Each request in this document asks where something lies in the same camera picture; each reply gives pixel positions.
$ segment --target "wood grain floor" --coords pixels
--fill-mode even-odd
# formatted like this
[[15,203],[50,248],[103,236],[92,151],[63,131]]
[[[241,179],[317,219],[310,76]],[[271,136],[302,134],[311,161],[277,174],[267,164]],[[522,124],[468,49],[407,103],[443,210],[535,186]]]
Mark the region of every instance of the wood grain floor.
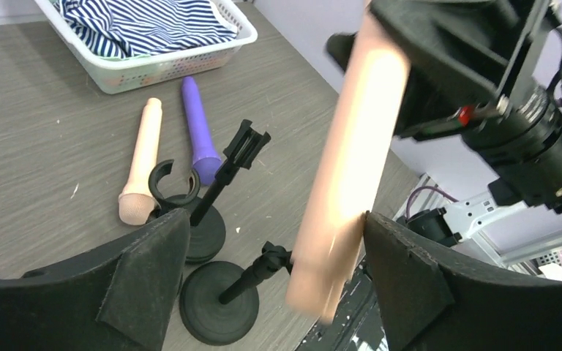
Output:
[[[258,41],[196,79],[219,151],[243,118],[272,135],[253,168],[241,171],[216,202],[228,229],[217,259],[244,266],[265,241],[291,248],[337,95],[251,4],[240,6]],[[190,144],[179,80],[104,95],[47,23],[0,26],[0,278],[132,230],[117,217],[117,196],[149,97],[164,107],[159,160],[176,160],[161,190],[183,192]],[[417,180],[391,154],[375,210],[391,216]],[[286,282],[279,273],[261,285],[252,332],[221,349],[294,349],[312,320],[284,306]],[[164,350],[213,348],[194,340],[174,311]]]

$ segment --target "striped shirt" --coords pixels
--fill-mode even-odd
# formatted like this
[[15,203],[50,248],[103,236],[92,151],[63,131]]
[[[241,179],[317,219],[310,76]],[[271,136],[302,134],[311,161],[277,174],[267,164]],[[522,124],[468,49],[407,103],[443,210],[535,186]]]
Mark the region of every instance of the striped shirt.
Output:
[[56,0],[92,53],[111,59],[158,55],[236,38],[210,0]]

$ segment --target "tabletop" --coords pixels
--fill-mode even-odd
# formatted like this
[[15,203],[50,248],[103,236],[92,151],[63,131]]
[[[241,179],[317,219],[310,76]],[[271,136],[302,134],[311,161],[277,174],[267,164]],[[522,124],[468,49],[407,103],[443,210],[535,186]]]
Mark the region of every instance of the tabletop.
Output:
[[[219,152],[245,118],[272,136],[252,169],[241,170],[215,203],[228,231],[215,260],[247,266],[266,241],[291,249],[337,93],[256,8],[239,6],[258,30],[257,42],[195,79]],[[134,230],[119,221],[117,197],[150,97],[162,100],[164,113],[158,160],[175,159],[160,190],[187,190],[191,150],[179,86],[178,79],[104,94],[46,22],[0,26],[0,278],[18,278]],[[417,180],[389,155],[375,211],[392,216]],[[298,345],[313,320],[285,306],[287,278],[279,273],[260,286],[255,327],[223,350]],[[164,350],[210,349],[186,332],[176,304]]]

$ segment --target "purple cylinder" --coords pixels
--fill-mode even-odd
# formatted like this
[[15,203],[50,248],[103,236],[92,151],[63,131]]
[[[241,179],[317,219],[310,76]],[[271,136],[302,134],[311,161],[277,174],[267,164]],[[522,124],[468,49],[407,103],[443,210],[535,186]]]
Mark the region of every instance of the purple cylinder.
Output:
[[182,80],[182,100],[192,144],[192,167],[199,173],[201,183],[208,186],[212,184],[214,175],[221,167],[221,158],[214,148],[206,112],[203,110],[199,89],[193,77],[185,77]]

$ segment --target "blue and white striped fabric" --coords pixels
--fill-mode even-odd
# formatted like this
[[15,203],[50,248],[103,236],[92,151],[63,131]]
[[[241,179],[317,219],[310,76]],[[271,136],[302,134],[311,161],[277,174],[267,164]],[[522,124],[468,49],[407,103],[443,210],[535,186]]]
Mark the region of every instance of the blue and white striped fabric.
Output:
[[98,56],[128,59],[229,42],[237,29],[210,0],[56,0]]

